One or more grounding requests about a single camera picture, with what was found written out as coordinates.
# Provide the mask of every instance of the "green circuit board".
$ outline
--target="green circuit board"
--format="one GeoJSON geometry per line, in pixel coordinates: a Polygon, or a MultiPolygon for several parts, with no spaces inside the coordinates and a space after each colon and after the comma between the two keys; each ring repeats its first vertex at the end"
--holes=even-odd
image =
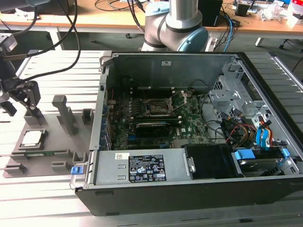
{"type": "MultiPolygon", "coordinates": [[[[151,111],[162,113],[164,100],[153,100],[151,111]]],[[[144,113],[146,110],[144,101],[142,98],[119,97],[116,104],[112,105],[110,114],[113,130],[112,150],[180,148],[184,144],[210,143],[209,135],[199,114],[198,96],[187,98],[187,104],[174,111],[175,116],[181,116],[181,124],[166,129],[165,136],[139,138],[136,135],[135,123],[132,122],[131,118],[134,113],[144,113]]],[[[184,98],[181,95],[176,95],[172,102],[174,107],[183,103],[184,98]]]]}

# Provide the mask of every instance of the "warning label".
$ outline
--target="warning label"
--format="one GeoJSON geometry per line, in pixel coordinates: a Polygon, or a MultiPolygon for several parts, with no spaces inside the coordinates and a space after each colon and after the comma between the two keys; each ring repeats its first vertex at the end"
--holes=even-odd
{"type": "Polygon", "coordinates": [[[128,164],[131,183],[166,181],[163,155],[129,156],[128,164]]]}

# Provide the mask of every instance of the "blue clip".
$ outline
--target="blue clip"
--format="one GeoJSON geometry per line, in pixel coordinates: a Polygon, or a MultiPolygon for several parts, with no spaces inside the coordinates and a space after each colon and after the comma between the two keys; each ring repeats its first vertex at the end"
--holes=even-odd
{"type": "Polygon", "coordinates": [[[81,175],[83,174],[83,166],[73,166],[71,168],[71,175],[81,175]]]}
{"type": "Polygon", "coordinates": [[[254,152],[251,149],[239,149],[235,152],[237,160],[255,159],[254,152]]]}
{"type": "Polygon", "coordinates": [[[261,133],[262,133],[262,129],[261,129],[261,127],[259,127],[258,131],[257,131],[257,135],[256,135],[256,143],[257,143],[257,145],[259,145],[260,142],[261,142],[260,141],[261,133]]]}
{"type": "Polygon", "coordinates": [[[268,131],[264,130],[263,136],[262,136],[262,141],[261,141],[261,147],[264,148],[265,150],[269,150],[269,147],[266,146],[267,136],[268,136],[268,131]]]}
{"type": "Polygon", "coordinates": [[[285,158],[288,158],[290,156],[290,153],[286,148],[282,149],[282,154],[284,155],[285,158]]]}
{"type": "Polygon", "coordinates": [[[257,135],[256,135],[256,143],[257,143],[257,145],[261,144],[261,147],[264,148],[265,150],[269,150],[269,147],[266,146],[266,139],[268,136],[268,131],[263,130],[262,139],[261,139],[261,134],[262,134],[262,128],[260,126],[258,128],[257,135]]]}

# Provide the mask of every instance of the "floor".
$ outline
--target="floor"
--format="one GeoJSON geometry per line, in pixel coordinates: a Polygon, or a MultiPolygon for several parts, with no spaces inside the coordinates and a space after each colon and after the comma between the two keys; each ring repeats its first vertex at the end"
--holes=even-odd
{"type": "MultiPolygon", "coordinates": [[[[113,50],[113,51],[137,51],[143,44],[144,36],[140,34],[131,34],[131,39],[126,39],[125,34],[113,33],[80,33],[80,42],[83,50],[113,50]]],[[[45,49],[52,45],[52,41],[47,32],[28,32],[18,36],[19,45],[12,54],[28,52],[34,49],[45,49]]],[[[286,64],[289,69],[303,56],[300,53],[303,49],[303,40],[291,40],[284,45],[284,49],[279,49],[282,39],[264,39],[261,47],[256,47],[255,38],[241,38],[235,35],[227,51],[230,52],[274,52],[286,64]]],[[[70,34],[64,42],[66,50],[76,50],[77,42],[74,34],[70,34]]],[[[21,61],[14,62],[18,68],[21,61]]],[[[303,61],[294,71],[299,79],[303,79],[303,61]]]]}

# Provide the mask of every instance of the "blue cable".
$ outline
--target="blue cable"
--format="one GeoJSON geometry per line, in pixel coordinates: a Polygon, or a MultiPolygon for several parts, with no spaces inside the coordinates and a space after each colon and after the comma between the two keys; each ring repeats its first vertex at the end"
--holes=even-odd
{"type": "Polygon", "coordinates": [[[229,20],[229,23],[230,23],[231,28],[230,28],[230,32],[229,32],[229,37],[228,37],[228,40],[227,40],[227,44],[226,44],[226,46],[225,46],[223,52],[226,51],[227,47],[229,46],[229,44],[230,44],[230,42],[231,42],[231,37],[232,37],[232,21],[231,21],[228,17],[224,17],[224,18],[226,18],[226,19],[229,20]]]}

